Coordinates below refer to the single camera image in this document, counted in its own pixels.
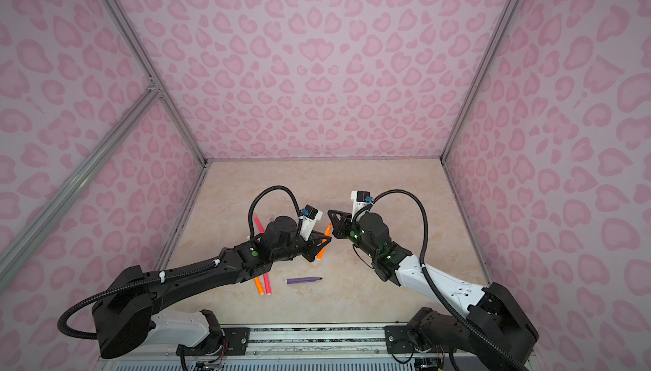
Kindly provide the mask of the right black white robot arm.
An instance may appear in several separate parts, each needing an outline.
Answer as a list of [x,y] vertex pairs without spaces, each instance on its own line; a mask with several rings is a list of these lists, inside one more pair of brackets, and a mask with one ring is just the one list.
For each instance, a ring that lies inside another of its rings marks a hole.
[[456,349],[475,355],[490,370],[522,370],[539,333],[511,293],[498,283],[480,286],[420,262],[390,236],[377,213],[331,210],[332,235],[347,239],[371,260],[384,282],[416,291],[445,308],[421,308],[403,329],[415,352]]

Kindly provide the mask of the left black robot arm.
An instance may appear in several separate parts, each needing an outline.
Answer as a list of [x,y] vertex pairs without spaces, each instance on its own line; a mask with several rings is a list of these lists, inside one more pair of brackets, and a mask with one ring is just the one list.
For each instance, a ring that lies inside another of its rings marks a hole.
[[152,317],[169,306],[222,286],[250,281],[271,271],[276,262],[304,257],[313,262],[330,238],[318,231],[307,239],[297,222],[280,216],[265,232],[217,257],[164,272],[143,272],[140,266],[124,269],[110,285],[113,291],[93,305],[101,357],[112,359],[145,342]]

